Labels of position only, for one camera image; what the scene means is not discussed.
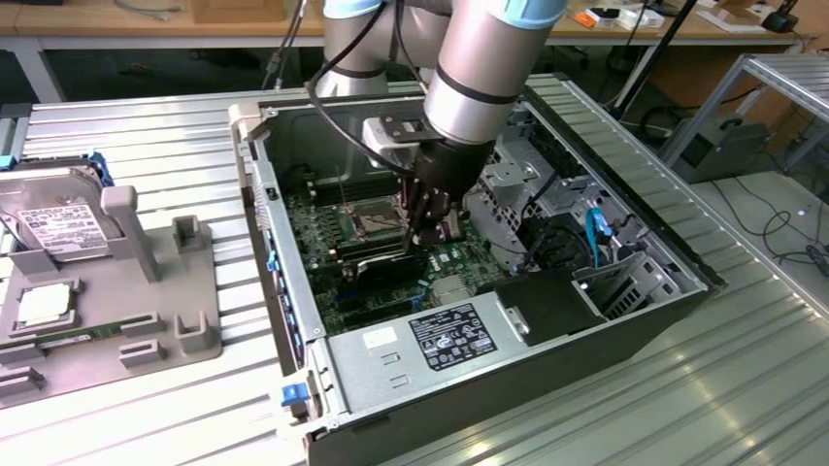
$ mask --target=metal rack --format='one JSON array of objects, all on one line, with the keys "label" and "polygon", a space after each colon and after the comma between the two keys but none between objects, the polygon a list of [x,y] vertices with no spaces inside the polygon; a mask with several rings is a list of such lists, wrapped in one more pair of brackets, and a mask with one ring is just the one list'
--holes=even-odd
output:
[{"label": "metal rack", "polygon": [[[697,115],[682,127],[664,149],[662,158],[669,166],[677,162],[700,131],[702,122],[713,116],[720,102],[728,98],[728,93],[744,73],[754,76],[766,88],[777,90],[829,123],[829,57],[813,54],[741,55]],[[789,157],[789,166],[798,162],[828,133],[829,131],[820,132],[801,144],[796,153]]]}]

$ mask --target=power supply label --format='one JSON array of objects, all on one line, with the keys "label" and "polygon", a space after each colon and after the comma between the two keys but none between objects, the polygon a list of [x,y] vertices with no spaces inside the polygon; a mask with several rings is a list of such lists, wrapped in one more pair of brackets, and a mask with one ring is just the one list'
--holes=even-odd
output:
[{"label": "power supply label", "polygon": [[426,364],[442,371],[498,350],[471,304],[410,320]]}]

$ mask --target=sticker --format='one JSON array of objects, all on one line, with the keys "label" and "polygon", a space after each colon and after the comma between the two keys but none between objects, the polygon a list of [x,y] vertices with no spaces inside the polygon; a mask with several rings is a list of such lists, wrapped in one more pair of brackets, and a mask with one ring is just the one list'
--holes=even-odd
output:
[{"label": "sticker", "polygon": [[86,204],[19,211],[40,247],[51,254],[103,248],[107,237]]},{"label": "sticker", "polygon": [[394,333],[394,327],[385,327],[363,334],[363,342],[366,342],[366,348],[369,350],[382,347],[383,345],[389,345],[397,341],[398,334]]},{"label": "sticker", "polygon": [[471,304],[410,320],[414,338],[433,371],[498,350]]}]

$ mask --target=metal workbench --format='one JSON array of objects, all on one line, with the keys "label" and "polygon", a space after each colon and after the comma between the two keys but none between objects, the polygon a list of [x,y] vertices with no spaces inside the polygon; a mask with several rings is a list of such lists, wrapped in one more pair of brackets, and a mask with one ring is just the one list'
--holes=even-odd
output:
[{"label": "metal workbench", "polygon": [[[738,245],[728,222],[585,94],[551,77],[530,85],[579,122],[587,143],[730,287],[632,361],[391,464],[825,462],[825,310]],[[142,193],[146,226],[184,213],[210,221],[226,347],[211,361],[0,411],[8,464],[302,460],[288,416],[270,400],[280,377],[227,129],[227,107],[263,96],[275,98],[248,92],[36,107],[25,156],[94,147],[115,181]]]}]

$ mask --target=black wire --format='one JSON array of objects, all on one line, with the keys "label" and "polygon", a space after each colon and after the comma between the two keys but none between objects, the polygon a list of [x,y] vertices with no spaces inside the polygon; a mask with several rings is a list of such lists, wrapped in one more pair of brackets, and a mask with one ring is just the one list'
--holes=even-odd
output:
[{"label": "black wire", "polygon": [[546,179],[546,182],[542,185],[542,189],[539,189],[539,192],[537,192],[533,196],[530,196],[530,199],[527,199],[527,203],[523,205],[523,208],[521,209],[521,215],[518,216],[518,219],[521,220],[522,223],[523,223],[523,216],[526,215],[527,211],[530,210],[530,206],[535,202],[538,202],[538,200],[542,198],[542,196],[545,195],[546,191],[553,186],[553,183],[555,183],[555,180],[558,180],[558,177],[553,173],[549,176],[549,178]]},{"label": "black wire", "polygon": [[821,198],[818,199],[820,204],[817,205],[817,229],[814,231],[814,242],[822,245],[822,243],[820,242],[820,223],[824,219],[824,200]]},{"label": "black wire", "polygon": [[413,63],[413,58],[410,57],[410,53],[406,50],[406,44],[403,44],[403,32],[401,31],[403,27],[403,12],[406,11],[406,5],[403,4],[403,0],[398,0],[394,6],[394,38],[398,41],[398,47],[401,48],[401,52],[403,53],[403,58],[406,59],[406,65],[410,68],[410,72],[413,73],[414,79],[419,83],[419,85],[426,88],[426,83],[423,82],[422,77],[419,76],[419,72],[417,71],[415,64]]},{"label": "black wire", "polygon": [[[628,52],[628,49],[632,46],[633,36],[636,36],[636,30],[638,29],[638,24],[641,23],[642,17],[645,16],[645,10],[648,10],[648,2],[642,3],[642,9],[638,12],[638,18],[636,19],[636,24],[633,25],[632,34],[628,36],[628,40],[625,41],[625,46],[622,47],[622,53],[621,53],[622,58],[625,58],[625,53]],[[605,93],[605,87],[608,86],[608,82],[610,81],[610,76],[612,76],[610,73],[605,75],[605,81],[602,82],[601,87],[598,88],[598,94],[595,95],[595,102],[601,102],[601,97]]]},{"label": "black wire", "polygon": [[728,197],[725,197],[725,193],[722,192],[722,189],[720,189],[720,185],[717,184],[717,182],[712,182],[712,184],[714,185],[714,188],[717,189],[717,192],[720,193],[720,197],[725,201],[725,205],[730,209],[730,212],[733,213],[734,218],[737,219],[737,223],[740,224],[740,228],[742,228],[746,233],[749,233],[752,236],[761,237],[762,235],[770,235],[772,233],[777,233],[784,228],[784,226],[786,226],[784,224],[777,229],[774,229],[773,231],[764,231],[764,232],[760,232],[760,233],[757,231],[752,231],[749,229],[749,227],[745,225],[745,223],[742,222],[742,219],[740,218],[740,215],[737,214],[734,206],[732,205],[730,201],[728,200]]},{"label": "black wire", "polygon": [[327,112],[327,110],[326,110],[326,108],[323,106],[323,102],[320,101],[320,97],[316,95],[316,86],[318,86],[318,84],[320,82],[320,78],[334,68],[334,66],[337,66],[337,64],[349,55],[349,53],[351,53],[354,48],[361,44],[361,42],[363,41],[363,39],[369,35],[369,31],[371,30],[371,27],[377,23],[377,20],[379,19],[379,16],[381,16],[385,8],[386,8],[386,4],[381,3],[379,7],[377,8],[377,11],[374,12],[374,15],[371,16],[371,19],[369,20],[369,22],[366,23],[366,26],[363,27],[363,30],[361,31],[361,33],[357,35],[357,37],[351,41],[351,44],[349,44],[346,46],[346,48],[342,50],[342,52],[331,59],[331,61],[323,65],[323,68],[320,68],[320,70],[314,75],[314,78],[311,78],[311,81],[308,81],[308,83],[306,84],[306,89],[308,91],[308,100],[311,101],[311,104],[314,105],[314,108],[316,109],[318,113],[320,114],[320,117],[323,117],[323,119],[326,120],[327,124],[331,125],[331,127],[342,135],[342,137],[346,139],[346,141],[349,141],[349,143],[351,143],[354,145],[354,147],[358,148],[358,150],[363,153],[363,155],[369,159],[371,159],[374,162],[377,162],[381,166],[383,166],[385,168],[391,170],[398,175],[401,175],[403,177],[410,177],[410,176],[413,176],[415,174],[413,172],[413,170],[410,170],[407,168],[403,168],[399,165],[397,165],[393,162],[390,162],[377,152],[374,152],[374,150],[371,150],[371,148],[369,146],[366,146],[363,141],[361,141],[358,138],[355,138],[354,135],[351,133],[349,133],[349,131],[346,131],[346,129],[339,125],[337,120],[329,114],[329,112]]},{"label": "black wire", "polygon": [[510,248],[507,248],[506,246],[499,245],[498,243],[495,243],[493,240],[490,240],[487,238],[487,242],[490,242],[490,244],[493,246],[495,246],[499,250],[505,250],[506,252],[511,252],[513,254],[521,254],[523,255],[526,252],[522,252],[521,250],[511,250]]},{"label": "black wire", "polygon": [[[725,193],[720,189],[720,186],[717,185],[717,182],[712,182],[712,184],[714,185],[714,188],[717,189],[717,192],[720,193],[720,197],[722,198],[722,201],[725,201],[725,205],[730,209],[730,212],[733,213],[734,218],[737,219],[737,223],[740,224],[740,227],[745,230],[746,233],[749,233],[750,235],[757,236],[757,237],[764,239],[764,245],[765,245],[765,248],[768,249],[768,251],[772,253],[772,259],[778,259],[778,263],[780,264],[782,264],[784,260],[788,260],[788,261],[796,262],[798,264],[814,265],[816,266],[817,264],[814,264],[813,261],[804,261],[804,260],[793,259],[790,257],[792,255],[806,254],[805,252],[801,252],[801,251],[777,252],[774,250],[774,248],[772,247],[769,241],[768,241],[768,237],[772,234],[777,233],[780,230],[782,230],[788,226],[789,228],[794,229],[801,235],[804,235],[810,242],[816,242],[818,244],[820,244],[820,242],[816,241],[814,239],[812,239],[812,237],[809,237],[792,224],[792,213],[789,211],[778,211],[777,208],[774,207],[774,205],[770,202],[768,202],[765,199],[762,199],[762,197],[758,196],[757,193],[754,193],[754,191],[752,191],[745,184],[742,184],[740,179],[734,179],[734,180],[740,183],[740,185],[746,190],[746,192],[749,192],[749,194],[752,194],[754,197],[757,197],[772,208],[772,210],[774,211],[774,215],[770,217],[770,219],[768,220],[768,222],[764,225],[764,231],[760,232],[760,233],[756,232],[756,231],[752,231],[749,229],[749,227],[746,227],[745,223],[742,222],[742,219],[740,218],[740,215],[737,214],[734,206],[732,205],[730,201],[728,200],[728,197],[725,197]],[[781,224],[776,228],[769,229],[769,227],[770,227],[770,225],[772,225],[772,223],[774,222],[776,219],[781,220]]]},{"label": "black wire", "polygon": [[530,250],[527,250],[527,253],[525,255],[523,267],[521,268],[521,270],[526,270],[526,268],[530,265],[530,262],[533,261],[533,255],[535,254],[535,251],[539,249],[539,247],[545,243],[546,238],[549,237],[549,234],[555,231],[565,233],[566,235],[569,235],[571,238],[575,239],[575,242],[578,243],[579,248],[582,249],[582,254],[585,256],[585,262],[586,262],[585,266],[586,267],[590,266],[593,256],[590,254],[590,248],[589,248],[587,242],[585,241],[585,238],[582,238],[582,235],[579,235],[575,231],[573,231],[570,228],[565,226],[553,225],[545,228],[545,233],[542,234],[539,239],[535,240],[535,243],[530,246]]},{"label": "black wire", "polygon": [[[284,32],[280,46],[276,48],[276,50],[274,50],[274,53],[271,54],[270,64],[279,63],[280,68],[282,68],[280,60],[283,59],[284,49],[287,47],[287,43],[290,42],[291,31],[294,30],[294,27],[296,27],[296,30],[299,30],[298,22],[300,21],[300,18],[302,18],[300,13],[302,13],[302,0],[299,0],[299,2],[296,3],[296,9],[294,10],[294,14],[290,17],[290,24],[287,26],[287,31]],[[274,72],[266,73],[264,79],[262,80],[262,90],[264,90],[268,87],[268,81],[271,80],[271,76],[274,76]]]},{"label": "black wire", "polygon": [[[758,195],[758,194],[757,194],[757,193],[756,193],[752,189],[749,189],[749,187],[748,187],[745,184],[742,184],[742,181],[741,181],[738,178],[734,178],[734,180],[737,181],[737,183],[740,184],[740,186],[742,186],[742,188],[745,189],[745,191],[746,191],[749,194],[752,194],[752,195],[753,195],[757,199],[760,199],[760,200],[761,200],[761,202],[764,202],[764,203],[765,203],[765,204],[770,207],[770,209],[772,209],[776,213],[777,213],[777,212],[786,212],[786,211],[777,211],[777,208],[774,207],[774,205],[773,205],[770,202],[768,202],[765,199],[762,199],[762,197],[761,197],[761,196],[760,196],[760,195]],[[789,227],[790,227],[794,231],[797,231],[797,232],[801,234],[801,236],[802,236],[804,238],[806,238],[806,240],[808,240],[808,241],[810,241],[810,242],[813,242],[813,243],[820,244],[820,242],[818,242],[817,240],[814,240],[814,238],[812,238],[812,237],[810,237],[806,233],[804,233],[804,231],[802,231],[802,230],[801,230],[797,226],[794,226],[794,225],[792,225],[792,224],[790,224],[790,225],[789,225]]]},{"label": "black wire", "polygon": [[[302,0],[296,2],[296,12],[299,12],[300,10],[302,10]],[[283,50],[283,57],[280,60],[280,70],[276,73],[276,84],[280,84],[283,82],[283,75],[284,75],[284,68],[287,67],[288,54],[290,54],[291,48],[294,47],[294,41],[296,40],[296,34],[299,33],[299,26],[302,25],[302,18],[303,18],[303,15],[299,15],[299,19],[296,20],[295,25],[292,24],[292,20],[291,20],[291,25],[294,27],[292,27],[292,30],[290,31],[290,39],[287,40],[287,47],[284,47],[284,50]]]},{"label": "black wire", "polygon": [[[730,104],[732,102],[742,99],[752,92],[754,92],[756,90],[760,90],[762,87],[764,87],[762,84],[756,85],[749,90],[742,92],[740,95],[736,95],[736,96],[722,100],[720,102],[720,105]],[[680,114],[680,111],[684,111],[684,110],[697,110],[701,107],[702,107],[702,104],[700,104],[700,105],[690,105],[690,106],[686,106],[686,107],[682,107],[680,105],[661,105],[661,106],[652,107],[650,109],[648,109],[648,112],[645,112],[645,114],[642,115],[642,118],[638,121],[638,130],[640,130],[640,132],[642,134],[642,138],[645,139],[645,141],[648,141],[652,144],[662,144],[662,143],[665,143],[669,140],[669,138],[666,136],[654,135],[649,131],[648,125],[650,124],[650,119],[654,116],[657,116],[658,114],[668,115],[672,118],[672,120],[674,121],[674,126],[677,126],[678,123],[684,119],[684,116]]]}]

